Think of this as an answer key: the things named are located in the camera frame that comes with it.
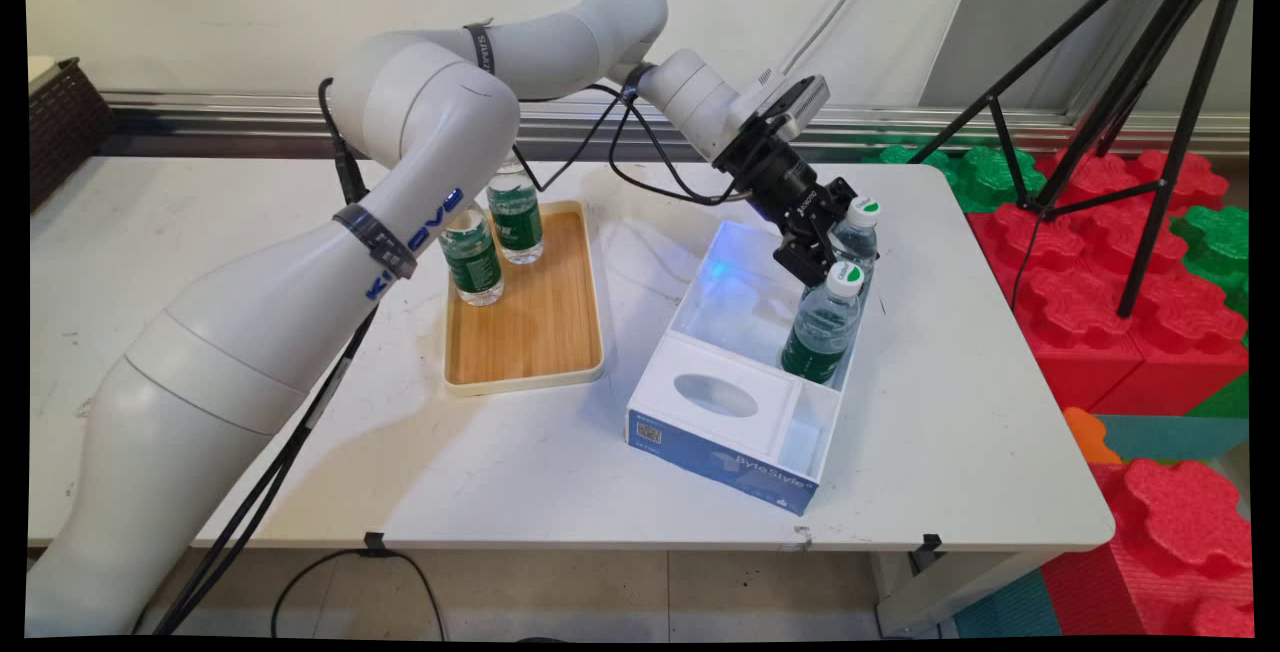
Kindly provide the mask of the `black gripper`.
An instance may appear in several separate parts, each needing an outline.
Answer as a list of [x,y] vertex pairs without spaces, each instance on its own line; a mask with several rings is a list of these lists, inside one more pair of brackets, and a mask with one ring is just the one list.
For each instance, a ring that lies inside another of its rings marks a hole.
[[840,175],[824,186],[791,145],[781,119],[750,122],[713,159],[713,168],[731,178],[731,188],[767,222],[782,241],[774,261],[804,284],[823,284],[835,264],[829,229],[847,218],[855,190]]

